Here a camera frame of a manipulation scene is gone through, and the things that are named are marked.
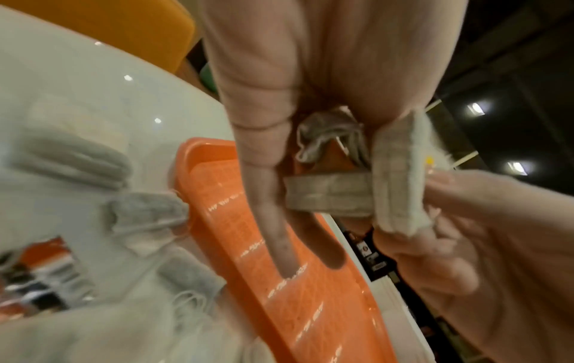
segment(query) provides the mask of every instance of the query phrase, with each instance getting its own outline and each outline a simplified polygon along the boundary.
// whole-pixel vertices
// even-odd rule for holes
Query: white table
[[[6,163],[10,140],[42,94],[65,97],[126,131],[134,190],[169,189],[175,152],[186,139],[232,139],[227,116],[219,102],[160,68],[0,7],[0,249],[59,234],[100,298],[121,298],[153,259],[135,257],[106,232],[101,206],[114,193],[23,173]],[[368,281],[332,218],[326,220]],[[387,329],[392,335],[393,327]]]

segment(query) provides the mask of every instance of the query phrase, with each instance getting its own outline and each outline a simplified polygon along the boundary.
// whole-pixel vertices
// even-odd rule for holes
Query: ceiling light
[[[508,167],[510,167],[510,171],[513,174],[515,174],[515,175],[528,175],[528,173],[524,169],[524,166],[521,163],[519,163],[517,161],[509,161],[507,164],[508,164]]]
[[[469,110],[471,110],[471,113],[472,113],[474,116],[482,116],[482,115],[484,115],[483,108],[480,107],[480,105],[479,105],[478,103],[476,103],[476,102],[474,102],[474,103],[468,105],[467,107],[468,107]]]

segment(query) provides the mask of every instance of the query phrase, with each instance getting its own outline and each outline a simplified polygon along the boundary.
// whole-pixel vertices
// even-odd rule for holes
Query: orange plastic tray
[[[301,268],[290,280],[279,275],[249,210],[234,142],[182,144],[176,189],[190,204],[192,236],[279,363],[396,362],[371,292],[349,259],[330,270],[289,230]]]

